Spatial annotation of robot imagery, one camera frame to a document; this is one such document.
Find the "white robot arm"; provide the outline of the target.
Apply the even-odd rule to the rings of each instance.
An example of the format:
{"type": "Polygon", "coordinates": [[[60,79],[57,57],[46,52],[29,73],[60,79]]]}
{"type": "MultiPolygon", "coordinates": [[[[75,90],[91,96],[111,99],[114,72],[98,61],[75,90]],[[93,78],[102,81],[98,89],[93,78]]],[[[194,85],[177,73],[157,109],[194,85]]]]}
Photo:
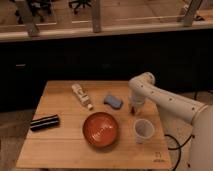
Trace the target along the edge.
{"type": "Polygon", "coordinates": [[[150,72],[131,78],[130,111],[137,113],[146,98],[193,126],[188,171],[213,171],[213,104],[202,103],[155,86],[150,72]]]}

